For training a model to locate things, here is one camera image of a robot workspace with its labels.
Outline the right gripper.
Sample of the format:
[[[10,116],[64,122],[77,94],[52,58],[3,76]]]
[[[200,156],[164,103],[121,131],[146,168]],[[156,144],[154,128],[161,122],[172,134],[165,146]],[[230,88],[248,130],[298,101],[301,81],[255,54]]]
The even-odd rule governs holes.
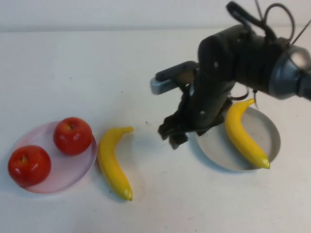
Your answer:
[[[197,72],[192,84],[193,93],[188,92],[180,105],[180,115],[166,117],[158,128],[162,140],[168,139],[175,150],[188,141],[187,132],[198,132],[202,136],[211,128],[224,123],[221,109],[234,86],[233,81],[211,78]]]

